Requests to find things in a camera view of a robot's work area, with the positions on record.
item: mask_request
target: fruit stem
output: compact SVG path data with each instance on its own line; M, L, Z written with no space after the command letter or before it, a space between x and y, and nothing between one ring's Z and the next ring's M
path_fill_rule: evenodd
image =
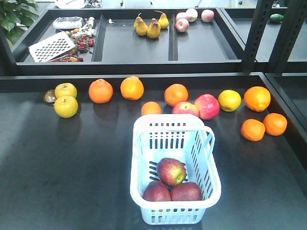
M156 12L163 13L162 11L156 11Z

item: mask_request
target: grater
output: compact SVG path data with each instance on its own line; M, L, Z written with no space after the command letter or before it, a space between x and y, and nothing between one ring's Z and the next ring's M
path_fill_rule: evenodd
M35 62L46 62L73 49L74 47L74 42L64 31L62 31L29 46L29 52Z

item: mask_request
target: black shelf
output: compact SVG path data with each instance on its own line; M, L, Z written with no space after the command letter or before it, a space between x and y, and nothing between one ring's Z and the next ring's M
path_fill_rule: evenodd
M133 28L135 17L140 12L147 24L151 18L159 18L160 13L152 9L46 10L13 47L18 73L84 75L123 74L135 70L136 73L161 73L161 65L164 65L164 73L189 73L187 66L190 65L194 65L193 72L238 71L242 42L219 8L211 8L215 13L212 23L204 23L201 20L203 9L197 9L199 18L190 23L185 33L177 33L174 29L174 17L185 9L161 10L168 15L170 26L162 30L158 39L139 37ZM93 16L96 19L93 54L87 53L84 63L35 63L28 47L57 33L52 22L63 16Z
M246 44L248 32L253 20L254 8L221 8L229 23L233 26L234 30L241 38L241 41ZM284 15L287 8L272 8L270 15L279 13ZM256 55L256 70L268 70L267 63L272 53L276 37L280 30L281 23L274 24L270 21L267 22L262 40ZM299 32L295 45L289 56L288 63L285 67L285 72L306 72L307 52L305 52L306 43L305 37L307 33L307 24L303 23Z
M0 79L0 212L3 229L144 229L165 226L144 223L129 194L132 131L147 101L157 101L163 113L164 89L182 83L189 101L203 93L215 97L234 89L243 97L251 86L267 87L272 102L254 112L244 102L233 113L221 111L204 121L215 133L213 155L222 195L196 225L168 229L303 229L307 225L307 134L262 73L139 75L145 86L137 101L124 99L119 86L128 75L15 76ZM114 87L106 104L89 99L89 84L104 78ZM78 89L78 113L56 115L43 102L46 90L72 82ZM287 131L251 142L240 134L248 118L262 120L279 112L288 119Z

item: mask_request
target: pear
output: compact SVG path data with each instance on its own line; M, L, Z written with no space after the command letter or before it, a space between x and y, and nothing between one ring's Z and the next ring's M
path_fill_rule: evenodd
M160 18L158 20L158 23L160 24L161 29L166 29L168 27L168 25L169 25L169 21L167 19L167 15L165 13L161 12L161 11L156 11L156 12L161 13L161 16L160 16Z
M156 20L155 18L152 18L152 21L150 22L150 25L149 25L149 26L152 26L153 23L158 23L159 29L161 29L161 25L159 24L158 20Z
M138 20L142 19L142 18L140 17L140 15L141 15L141 13L139 13L138 16L135 18L134 25L133 25L135 29L136 29Z
M157 22L150 24L148 26L147 36L149 38L158 38L160 36L160 33L161 33L160 28L161 28L161 26Z
M138 20L136 24L136 33L139 36L145 36L147 35L147 31L148 31L148 25L142 19Z

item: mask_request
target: white plastic basket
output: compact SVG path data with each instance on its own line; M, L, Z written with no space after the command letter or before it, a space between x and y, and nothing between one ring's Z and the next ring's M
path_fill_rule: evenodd
M212 150L214 133L193 115L144 115L133 127L130 194L150 225L195 224L221 196L221 182ZM150 202L142 198L148 183L158 179L156 164L164 157L185 164L186 181L198 184L202 201Z

